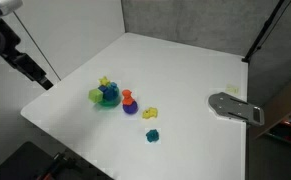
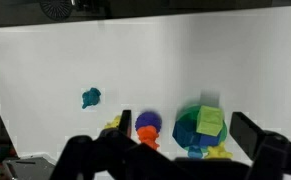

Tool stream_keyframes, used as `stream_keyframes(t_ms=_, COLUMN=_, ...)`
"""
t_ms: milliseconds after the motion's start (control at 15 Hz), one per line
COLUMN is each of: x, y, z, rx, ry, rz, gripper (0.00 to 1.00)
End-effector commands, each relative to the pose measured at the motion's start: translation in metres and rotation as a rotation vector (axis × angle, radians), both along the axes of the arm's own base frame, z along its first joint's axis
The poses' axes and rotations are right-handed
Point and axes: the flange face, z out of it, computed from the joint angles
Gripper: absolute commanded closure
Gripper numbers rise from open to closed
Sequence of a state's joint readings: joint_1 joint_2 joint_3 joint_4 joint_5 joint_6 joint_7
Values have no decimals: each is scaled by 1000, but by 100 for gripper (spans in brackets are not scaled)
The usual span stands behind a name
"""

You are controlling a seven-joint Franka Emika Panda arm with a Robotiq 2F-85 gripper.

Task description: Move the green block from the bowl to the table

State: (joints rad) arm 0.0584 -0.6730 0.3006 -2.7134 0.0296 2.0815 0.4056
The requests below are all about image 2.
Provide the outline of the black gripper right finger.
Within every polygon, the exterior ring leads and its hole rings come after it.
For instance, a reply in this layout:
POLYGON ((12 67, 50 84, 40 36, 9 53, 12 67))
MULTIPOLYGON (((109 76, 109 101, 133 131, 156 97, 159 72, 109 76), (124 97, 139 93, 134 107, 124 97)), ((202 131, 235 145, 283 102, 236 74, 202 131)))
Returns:
POLYGON ((261 129, 244 113, 232 113, 230 135, 251 160, 266 155, 272 156, 273 150, 264 146, 266 139, 272 136, 272 132, 261 129))

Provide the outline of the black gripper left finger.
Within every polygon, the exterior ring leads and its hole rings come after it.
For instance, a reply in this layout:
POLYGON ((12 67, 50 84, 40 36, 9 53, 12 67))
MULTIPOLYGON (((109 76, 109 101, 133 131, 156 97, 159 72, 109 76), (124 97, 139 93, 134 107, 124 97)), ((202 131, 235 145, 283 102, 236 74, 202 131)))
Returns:
POLYGON ((130 110, 122 112, 118 129, 127 137, 131 136, 132 113, 130 110))

